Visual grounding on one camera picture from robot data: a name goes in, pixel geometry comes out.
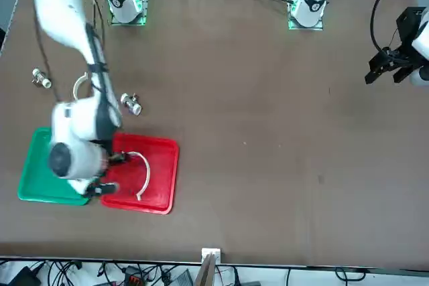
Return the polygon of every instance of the metal fitting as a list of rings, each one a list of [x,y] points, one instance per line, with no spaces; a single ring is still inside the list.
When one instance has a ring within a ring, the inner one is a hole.
[[[141,112],[141,105],[137,102],[139,97],[136,94],[129,96],[127,93],[123,93],[121,96],[121,103],[128,108],[129,112],[134,115],[139,115]]]
[[[52,86],[52,83],[48,77],[46,77],[46,74],[41,72],[38,68],[33,69],[32,83],[37,87],[43,86],[44,88],[50,88]]]

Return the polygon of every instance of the green tray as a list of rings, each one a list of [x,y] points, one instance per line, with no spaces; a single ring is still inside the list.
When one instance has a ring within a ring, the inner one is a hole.
[[[89,199],[76,193],[67,180],[59,179],[48,168],[51,129],[40,127],[33,134],[18,187],[18,198],[83,206]]]

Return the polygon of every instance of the table surface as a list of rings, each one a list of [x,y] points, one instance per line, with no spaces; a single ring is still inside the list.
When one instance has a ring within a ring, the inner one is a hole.
[[[289,31],[270,0],[150,0],[145,27],[107,27],[115,91],[143,105],[124,131],[180,146],[160,216],[18,200],[54,106],[30,82],[42,57],[33,0],[19,0],[0,58],[0,253],[198,261],[216,247],[227,263],[429,268],[428,89],[388,75],[365,85],[374,0],[329,1],[323,32]],[[380,44],[413,4],[383,0]],[[44,44],[70,100],[85,62]]]

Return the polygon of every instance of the metal clamp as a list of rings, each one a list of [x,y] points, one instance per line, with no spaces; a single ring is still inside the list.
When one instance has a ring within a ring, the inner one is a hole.
[[[45,73],[41,72],[38,68],[33,69],[33,80],[32,83],[37,87],[50,88],[52,86],[51,81],[48,79]]]
[[[134,93],[133,96],[129,96],[127,93],[123,93],[121,96],[121,103],[127,107],[129,112],[134,115],[139,115],[141,112],[141,105],[138,103],[139,97]]]
[[[221,250],[218,248],[203,248],[201,257],[203,261],[194,286],[213,286],[215,267],[221,261]]]

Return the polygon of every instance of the circuit board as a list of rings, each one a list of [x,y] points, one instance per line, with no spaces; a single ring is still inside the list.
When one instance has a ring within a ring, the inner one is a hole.
[[[299,0],[292,0],[292,1],[293,1],[293,3],[288,3],[288,27],[289,27],[289,30],[292,30],[292,29],[323,30],[323,21],[322,21],[323,15],[315,26],[313,26],[313,27],[301,26],[295,20],[295,18],[292,16],[292,13],[295,11],[296,4],[298,3]]]
[[[138,11],[141,11],[141,13],[131,22],[129,23],[121,23],[117,21],[115,16],[112,12],[112,4],[109,0],[107,0],[107,3],[109,4],[110,13],[111,13],[111,25],[112,26],[144,26],[146,24],[147,20],[147,2],[148,0],[133,0],[134,6],[137,8]]]

